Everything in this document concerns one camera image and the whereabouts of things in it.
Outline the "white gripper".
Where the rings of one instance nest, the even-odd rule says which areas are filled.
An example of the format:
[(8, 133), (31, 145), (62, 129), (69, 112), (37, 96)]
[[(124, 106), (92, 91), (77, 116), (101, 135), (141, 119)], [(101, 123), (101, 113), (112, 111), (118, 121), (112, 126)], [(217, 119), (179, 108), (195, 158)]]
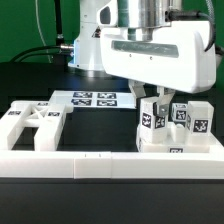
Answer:
[(134, 103), (157, 87), (153, 114), (165, 117), (174, 90), (198, 93), (216, 81), (215, 24), (172, 3), (108, 3), (97, 12), (106, 73), (128, 79)]

